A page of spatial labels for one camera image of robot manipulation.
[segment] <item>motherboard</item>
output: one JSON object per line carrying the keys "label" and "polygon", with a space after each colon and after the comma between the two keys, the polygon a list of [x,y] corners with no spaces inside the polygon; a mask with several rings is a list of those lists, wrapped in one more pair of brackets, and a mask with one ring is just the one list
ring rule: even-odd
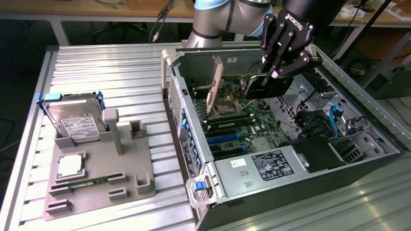
{"label": "motherboard", "polygon": [[215,160],[276,148],[288,140],[268,103],[247,100],[244,83],[252,75],[223,76],[218,99],[207,113],[208,87],[191,89],[195,110],[202,121]]}

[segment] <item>aluminum profile table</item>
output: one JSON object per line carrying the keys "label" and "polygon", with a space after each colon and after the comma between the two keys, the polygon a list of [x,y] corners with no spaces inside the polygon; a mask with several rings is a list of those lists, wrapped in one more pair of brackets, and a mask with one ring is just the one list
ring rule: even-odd
{"label": "aluminum profile table", "polygon": [[[36,92],[102,90],[106,106],[119,110],[120,124],[135,119],[147,124],[158,194],[67,218],[41,219],[55,129],[33,99],[3,202],[0,230],[195,230],[160,95],[160,51],[178,47],[178,43],[103,45],[60,47],[47,52]],[[406,155],[352,185],[216,231],[406,230],[411,228],[410,198],[411,157]]]}

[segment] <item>hard drive label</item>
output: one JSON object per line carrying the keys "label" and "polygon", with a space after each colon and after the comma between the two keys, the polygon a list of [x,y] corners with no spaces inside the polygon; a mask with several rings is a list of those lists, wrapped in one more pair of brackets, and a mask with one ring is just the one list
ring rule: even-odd
{"label": "hard drive label", "polygon": [[72,139],[99,136],[99,130],[92,116],[61,119],[61,123]]}
{"label": "hard drive label", "polygon": [[294,174],[280,150],[252,156],[252,161],[264,181]]}

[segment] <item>hard drive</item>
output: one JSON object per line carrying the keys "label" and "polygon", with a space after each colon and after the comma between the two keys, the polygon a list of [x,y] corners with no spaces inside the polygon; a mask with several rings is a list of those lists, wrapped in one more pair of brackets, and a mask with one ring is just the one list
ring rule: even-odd
{"label": "hard drive", "polygon": [[71,137],[73,142],[95,141],[99,133],[107,131],[103,122],[103,95],[87,93],[64,95],[49,93],[41,102],[44,113],[60,137]]}

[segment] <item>robotiq logo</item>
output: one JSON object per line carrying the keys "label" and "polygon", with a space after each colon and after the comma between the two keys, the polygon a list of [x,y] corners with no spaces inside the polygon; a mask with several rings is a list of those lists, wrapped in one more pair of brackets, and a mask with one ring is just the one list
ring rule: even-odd
{"label": "robotiq logo", "polygon": [[287,14],[286,19],[288,19],[292,22],[292,24],[296,26],[296,28],[299,28],[300,31],[303,30],[303,25],[290,14]]}

